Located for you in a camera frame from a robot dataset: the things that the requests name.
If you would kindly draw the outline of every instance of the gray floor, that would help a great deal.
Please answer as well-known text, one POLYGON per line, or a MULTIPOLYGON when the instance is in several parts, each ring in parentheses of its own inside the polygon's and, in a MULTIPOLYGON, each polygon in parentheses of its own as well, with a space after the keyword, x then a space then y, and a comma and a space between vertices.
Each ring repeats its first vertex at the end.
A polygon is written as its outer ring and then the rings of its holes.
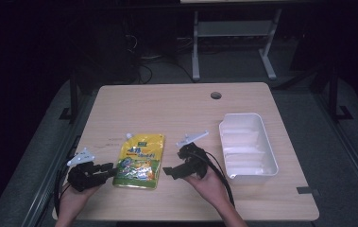
MULTIPOLYGON (((269 86, 279 85, 300 73, 288 70, 296 47, 297 41, 291 40, 273 44, 269 56, 278 76, 275 81, 267 78, 255 45, 246 46, 244 51, 226 50, 213 55, 200 55, 200 82, 262 81, 269 86)), ((160 59, 145 64, 152 70, 149 83, 191 83, 188 75, 191 73, 191 55, 179 55, 175 63, 160 59)), ((141 74, 143 79, 150 75, 146 68, 141 68, 141 74)), ((272 91, 272 94, 306 180, 318 192, 315 201, 320 217, 313 223, 250 222, 249 226, 358 226, 358 174, 339 135, 342 131, 358 153, 358 99, 352 88, 340 80, 338 104, 347 106, 354 119, 333 124, 322 105, 327 91, 322 96, 312 94, 308 89, 311 79, 307 78, 285 91, 272 91)), ((56 162, 54 157, 58 152, 66 153, 74 144, 85 126, 95 98, 96 93, 79 96, 78 119, 69 124, 67 120, 59 120, 63 109, 70 104, 69 83, 60 88, 0 199, 0 226, 29 226, 27 223, 35 223, 29 222, 26 214, 33 209, 33 201, 46 198, 38 192, 41 185, 53 184, 44 182, 38 176, 45 176, 56 162)), ((55 224, 51 217, 52 209, 53 202, 50 201, 43 210, 39 226, 55 224)), ((115 222, 103 221, 77 221, 75 224, 115 225, 115 222)))

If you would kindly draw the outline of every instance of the dark background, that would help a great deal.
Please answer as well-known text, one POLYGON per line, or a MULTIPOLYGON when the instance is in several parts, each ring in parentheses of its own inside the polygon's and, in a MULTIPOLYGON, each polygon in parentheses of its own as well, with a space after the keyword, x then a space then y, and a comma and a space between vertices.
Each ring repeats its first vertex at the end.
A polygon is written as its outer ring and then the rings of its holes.
MULTIPOLYGON (((77 1, 65 2, 75 4, 77 1)), ((358 95, 358 1, 341 2, 332 1, 323 8, 305 11, 285 10, 277 36, 300 39, 293 62, 295 69, 306 70, 318 62, 328 61, 328 65, 335 67, 339 76, 350 83, 358 95)), ((56 13, 51 10, 52 6, 52 1, 45 0, 0 0, 0 196, 53 96, 75 71, 72 65, 78 62, 88 64, 75 52, 77 50, 72 50, 62 32, 77 17, 65 12, 56 13)), ((152 17, 136 12, 134 19, 141 23, 132 26, 136 26, 134 30, 144 44, 157 44, 165 53, 174 55, 172 40, 192 31, 192 17, 188 12, 181 12, 180 17, 175 13, 168 15, 152 17)), ((122 18, 116 15, 111 19, 115 25, 119 25, 117 19, 122 18)), ((82 20, 78 20, 76 26, 93 29, 92 25, 84 25, 82 20)), ((122 29, 113 35, 122 34, 124 38, 124 32, 122 29)), ((87 41, 92 44, 90 48, 95 50, 94 56, 102 60, 105 55, 96 49, 101 49, 103 43, 94 40, 105 34, 90 34, 93 37, 78 39, 79 43, 85 45, 87 41)), ((135 58, 126 55, 119 59, 124 60, 121 62, 134 61, 131 63, 135 64, 135 58)), ((129 72, 128 77, 134 78, 132 74, 135 73, 129 72)))

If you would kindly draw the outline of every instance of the white bin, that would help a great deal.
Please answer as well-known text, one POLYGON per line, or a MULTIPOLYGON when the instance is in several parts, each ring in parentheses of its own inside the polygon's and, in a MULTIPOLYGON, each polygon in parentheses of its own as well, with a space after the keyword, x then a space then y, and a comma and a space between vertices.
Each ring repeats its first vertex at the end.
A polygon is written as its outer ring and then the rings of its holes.
POLYGON ((230 183, 264 183, 278 173, 264 123, 258 114, 228 113, 219 130, 230 183))

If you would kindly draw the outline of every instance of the wooden table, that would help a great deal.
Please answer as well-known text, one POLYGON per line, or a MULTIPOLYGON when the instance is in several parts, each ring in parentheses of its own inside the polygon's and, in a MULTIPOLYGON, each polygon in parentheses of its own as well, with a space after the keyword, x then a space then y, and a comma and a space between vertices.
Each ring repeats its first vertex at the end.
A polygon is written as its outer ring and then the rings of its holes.
MULTIPOLYGON (((209 131, 196 144, 224 168, 218 125, 225 114, 257 113, 265 125, 279 173, 262 185, 232 185, 245 220, 314 220, 319 216, 275 101, 264 83, 105 86, 97 95, 77 150, 89 149, 96 164, 117 163, 130 133, 165 135, 162 167, 182 164, 176 143, 185 133, 209 131), (212 99, 218 92, 220 99, 212 99)), ((161 170, 155 190, 119 188, 111 179, 90 199, 79 219, 220 220, 216 211, 182 179, 161 170)))

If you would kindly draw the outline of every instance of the white plastic bracket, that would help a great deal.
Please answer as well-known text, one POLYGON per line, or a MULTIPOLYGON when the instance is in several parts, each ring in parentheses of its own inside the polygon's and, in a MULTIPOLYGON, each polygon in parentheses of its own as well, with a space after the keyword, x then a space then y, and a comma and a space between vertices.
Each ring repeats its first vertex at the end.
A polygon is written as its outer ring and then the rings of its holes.
POLYGON ((72 160, 67 162, 68 166, 77 165, 77 164, 83 164, 91 162, 95 159, 95 156, 93 156, 87 148, 84 148, 80 153, 78 153, 72 160))
POLYGON ((201 133, 193 133, 193 134, 185 134, 185 137, 183 140, 179 141, 176 143, 176 146, 178 148, 181 148, 182 146, 184 145, 188 145, 188 144, 191 144, 193 142, 195 142, 195 140, 198 140, 206 135, 208 135, 209 132, 208 131, 204 131, 204 132, 201 132, 201 133))

